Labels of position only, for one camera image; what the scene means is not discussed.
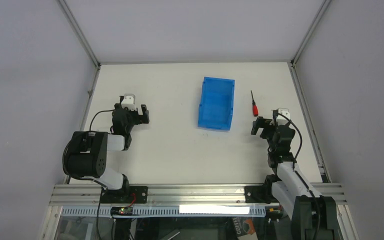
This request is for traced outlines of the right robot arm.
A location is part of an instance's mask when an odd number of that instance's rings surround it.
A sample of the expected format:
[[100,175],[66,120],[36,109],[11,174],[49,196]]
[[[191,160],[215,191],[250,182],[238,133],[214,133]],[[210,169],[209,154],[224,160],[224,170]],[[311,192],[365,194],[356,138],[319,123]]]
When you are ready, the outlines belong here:
[[300,134],[297,126],[284,114],[276,113],[272,119],[257,117],[251,134],[256,135],[259,129],[268,144],[267,163],[273,174],[266,176],[262,194],[255,199],[280,203],[290,219],[294,240],[338,240],[335,200],[313,187],[301,172],[297,155],[291,152],[292,140]]

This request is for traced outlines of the red handled screwdriver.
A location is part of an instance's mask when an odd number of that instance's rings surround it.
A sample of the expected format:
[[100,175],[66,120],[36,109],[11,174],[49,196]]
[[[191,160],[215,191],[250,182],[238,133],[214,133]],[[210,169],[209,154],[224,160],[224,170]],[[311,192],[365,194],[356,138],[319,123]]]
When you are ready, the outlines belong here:
[[253,91],[251,90],[250,93],[251,93],[251,99],[252,99],[252,102],[251,102],[252,103],[252,113],[253,113],[254,117],[257,117],[259,115],[259,110],[258,110],[258,107],[257,107],[255,99],[254,99]]

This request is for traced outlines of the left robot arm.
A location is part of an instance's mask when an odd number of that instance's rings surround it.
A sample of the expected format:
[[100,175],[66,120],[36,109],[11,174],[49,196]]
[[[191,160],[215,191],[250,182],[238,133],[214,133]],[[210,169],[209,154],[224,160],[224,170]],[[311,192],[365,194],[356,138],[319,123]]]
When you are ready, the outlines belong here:
[[135,201],[136,193],[130,188],[128,177],[107,165],[110,151],[127,151],[132,143],[134,126],[149,124],[149,110],[145,104],[140,110],[129,110],[116,103],[111,114],[110,131],[75,131],[62,153],[62,169],[70,178],[93,181],[103,188],[104,194],[122,201]]

